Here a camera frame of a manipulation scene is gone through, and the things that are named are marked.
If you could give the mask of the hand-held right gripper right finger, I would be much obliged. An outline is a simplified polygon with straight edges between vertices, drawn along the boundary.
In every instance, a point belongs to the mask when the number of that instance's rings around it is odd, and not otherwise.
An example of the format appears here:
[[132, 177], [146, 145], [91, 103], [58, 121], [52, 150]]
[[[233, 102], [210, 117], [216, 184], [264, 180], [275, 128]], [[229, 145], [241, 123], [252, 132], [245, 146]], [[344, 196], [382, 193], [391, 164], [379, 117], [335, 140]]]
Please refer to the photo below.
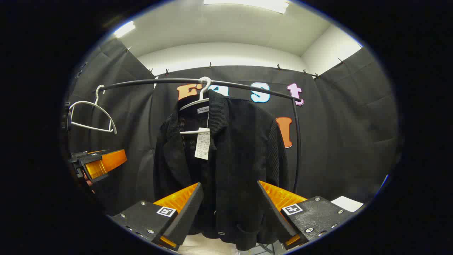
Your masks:
[[264, 181], [257, 181], [271, 229], [290, 250], [327, 235], [354, 213], [319, 196], [307, 199]]

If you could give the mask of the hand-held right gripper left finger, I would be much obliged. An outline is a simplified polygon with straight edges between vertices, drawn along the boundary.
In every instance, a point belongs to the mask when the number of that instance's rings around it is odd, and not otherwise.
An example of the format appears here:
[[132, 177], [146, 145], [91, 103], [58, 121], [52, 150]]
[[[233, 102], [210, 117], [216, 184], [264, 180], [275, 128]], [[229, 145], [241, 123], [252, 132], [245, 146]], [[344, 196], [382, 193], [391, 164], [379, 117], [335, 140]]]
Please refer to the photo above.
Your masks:
[[141, 200], [110, 219], [146, 243], [177, 252], [202, 200], [198, 182], [155, 202]]

